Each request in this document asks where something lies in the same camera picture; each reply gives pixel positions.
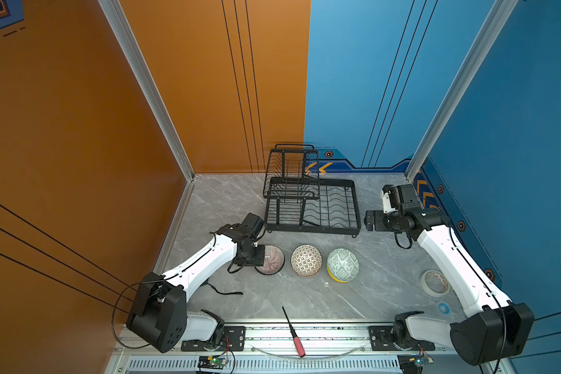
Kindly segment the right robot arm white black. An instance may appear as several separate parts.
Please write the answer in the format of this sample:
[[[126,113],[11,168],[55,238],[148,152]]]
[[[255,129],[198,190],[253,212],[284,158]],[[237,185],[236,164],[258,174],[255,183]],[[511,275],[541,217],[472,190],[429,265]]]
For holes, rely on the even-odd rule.
[[[520,355],[535,315],[515,304],[496,286],[457,240],[447,216],[436,209],[385,213],[369,210],[369,231],[405,234],[435,261],[459,298],[466,318],[458,323],[428,318],[420,311],[395,316],[387,340],[401,349],[421,341],[452,348],[468,364],[478,366]]]

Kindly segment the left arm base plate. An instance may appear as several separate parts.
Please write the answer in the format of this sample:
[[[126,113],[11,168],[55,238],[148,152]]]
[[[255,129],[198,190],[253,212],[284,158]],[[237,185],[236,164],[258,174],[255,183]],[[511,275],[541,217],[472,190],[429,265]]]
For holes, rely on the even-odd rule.
[[[183,341],[182,352],[223,352],[230,348],[233,352],[242,352],[246,342],[245,326],[225,326],[209,341]]]

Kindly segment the pink striped bowl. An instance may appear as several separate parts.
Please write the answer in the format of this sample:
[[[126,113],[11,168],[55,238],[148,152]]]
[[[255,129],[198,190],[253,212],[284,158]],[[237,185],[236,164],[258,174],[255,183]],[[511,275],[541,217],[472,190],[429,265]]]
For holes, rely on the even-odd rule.
[[[262,266],[256,266],[258,273],[271,276],[280,272],[285,265],[285,254],[277,246],[264,246],[264,263]]]

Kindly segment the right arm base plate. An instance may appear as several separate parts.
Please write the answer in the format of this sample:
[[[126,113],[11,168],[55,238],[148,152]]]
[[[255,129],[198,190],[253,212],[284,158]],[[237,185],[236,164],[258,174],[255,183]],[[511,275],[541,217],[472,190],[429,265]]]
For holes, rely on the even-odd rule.
[[[370,326],[368,327],[371,348],[374,352],[403,351],[413,352],[420,348],[424,351],[436,350],[435,344],[428,341],[409,340],[398,343],[394,336],[393,327]]]

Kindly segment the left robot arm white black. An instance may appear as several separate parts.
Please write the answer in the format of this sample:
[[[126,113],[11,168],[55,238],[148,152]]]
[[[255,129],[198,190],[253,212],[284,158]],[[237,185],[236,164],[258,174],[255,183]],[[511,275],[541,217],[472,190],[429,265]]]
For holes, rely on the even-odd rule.
[[[126,327],[143,339],[143,348],[160,353],[181,341],[201,341],[216,348],[224,334],[224,320],[205,309],[188,311],[188,302],[211,275],[224,265],[262,266],[265,247],[260,233],[265,224],[259,218],[240,224],[226,224],[210,235],[212,239],[185,262],[164,272],[150,272],[136,284],[137,293],[128,313]]]

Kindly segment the brown dotted bowl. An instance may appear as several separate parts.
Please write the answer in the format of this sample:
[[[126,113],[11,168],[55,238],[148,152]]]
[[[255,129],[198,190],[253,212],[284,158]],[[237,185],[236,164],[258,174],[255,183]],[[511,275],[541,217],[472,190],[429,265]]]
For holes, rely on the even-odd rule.
[[[317,275],[322,265],[322,254],[315,246],[301,245],[291,254],[291,268],[301,277],[313,277]]]

